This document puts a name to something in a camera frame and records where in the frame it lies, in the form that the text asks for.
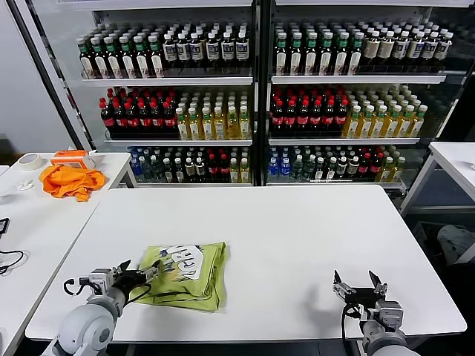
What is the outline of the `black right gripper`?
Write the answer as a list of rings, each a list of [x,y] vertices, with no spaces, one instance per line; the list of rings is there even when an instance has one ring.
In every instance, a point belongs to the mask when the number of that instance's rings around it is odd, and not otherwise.
[[[369,271],[372,288],[354,288],[341,280],[339,273],[335,270],[333,275],[332,290],[339,297],[344,297],[344,302],[349,305],[363,305],[366,309],[374,309],[376,303],[386,299],[387,284],[383,283],[379,276]]]

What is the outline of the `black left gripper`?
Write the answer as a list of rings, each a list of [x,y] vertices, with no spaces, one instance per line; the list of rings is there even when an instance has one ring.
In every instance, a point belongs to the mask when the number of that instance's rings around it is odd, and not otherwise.
[[[119,289],[126,297],[137,287],[151,282],[160,275],[160,261],[156,260],[149,267],[142,271],[126,271],[131,260],[120,263],[113,267],[113,277],[116,277],[113,287]]]

